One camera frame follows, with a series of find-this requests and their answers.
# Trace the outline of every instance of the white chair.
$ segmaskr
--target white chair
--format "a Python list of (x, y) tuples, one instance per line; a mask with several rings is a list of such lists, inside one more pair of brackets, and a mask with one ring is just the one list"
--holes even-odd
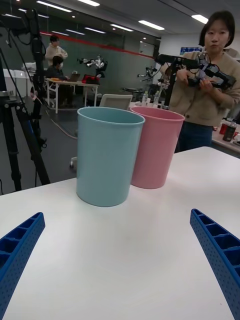
[(132, 94), (104, 94), (99, 106), (127, 110), (132, 98)]

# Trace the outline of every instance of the person sitting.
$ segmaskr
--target person sitting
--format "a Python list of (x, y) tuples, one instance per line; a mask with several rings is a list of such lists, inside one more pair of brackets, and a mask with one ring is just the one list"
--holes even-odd
[[(68, 80), (67, 76), (64, 76), (62, 66), (63, 58), (61, 56), (54, 56), (52, 59), (52, 65), (48, 67), (46, 71), (46, 78), (57, 78), (62, 81)], [(73, 108), (73, 89), (70, 85), (60, 84), (58, 88), (58, 105), (59, 107)]]
[(67, 52), (59, 46), (59, 37), (56, 35), (51, 35), (49, 46), (46, 48), (45, 59), (49, 66), (53, 65), (53, 57), (60, 56), (63, 59), (68, 57)]

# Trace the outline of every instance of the camera tripod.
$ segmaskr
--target camera tripod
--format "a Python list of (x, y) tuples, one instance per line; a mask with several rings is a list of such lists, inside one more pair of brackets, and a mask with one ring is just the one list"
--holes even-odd
[(6, 147), (11, 167), (11, 178), (14, 182), (15, 190), (22, 190), (21, 173), (18, 163), (18, 146), (14, 131), (14, 119), (12, 108), (15, 109), (16, 116), (21, 125), (23, 134), (25, 136), (31, 159), (36, 167), (36, 172), (39, 176), (42, 185), (50, 183), (44, 161), (41, 156), (41, 147), (38, 144), (36, 136), (33, 131), (33, 121), (27, 112), (25, 105), (12, 99), (7, 92), (7, 87), (4, 78), (2, 61), (0, 59), (0, 123), (3, 124)]

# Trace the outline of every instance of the jeans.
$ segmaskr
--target jeans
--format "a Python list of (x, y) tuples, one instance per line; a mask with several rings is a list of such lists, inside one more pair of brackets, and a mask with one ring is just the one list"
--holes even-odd
[(183, 122), (175, 152), (210, 147), (212, 133), (212, 126)]

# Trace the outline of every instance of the floor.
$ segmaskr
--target floor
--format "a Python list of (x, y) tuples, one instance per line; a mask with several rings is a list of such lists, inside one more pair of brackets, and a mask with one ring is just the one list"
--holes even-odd
[[(26, 105), (28, 111), (31, 111), (33, 107), (32, 101), (27, 101)], [(22, 189), (33, 188), (35, 186), (35, 166), (31, 161), (31, 155), (15, 111), (12, 111), (19, 151), (18, 162), (21, 172)], [(68, 137), (55, 126), (44, 109), (42, 109), (41, 114), (41, 136), (47, 138), (47, 148), (42, 150), (41, 155), (51, 183), (74, 178), (76, 172), (70, 170), (69, 163), (71, 157), (77, 155), (77, 140)], [(78, 126), (76, 110), (59, 111), (58, 115), (55, 115), (55, 113), (51, 111), (50, 116), (61, 124), (71, 135), (74, 135), (74, 131)], [(11, 168), (2, 124), (0, 124), (0, 179), (2, 180), (4, 194), (15, 191), (11, 178)], [(39, 179), (37, 179), (37, 186), (40, 185), (41, 183)]]

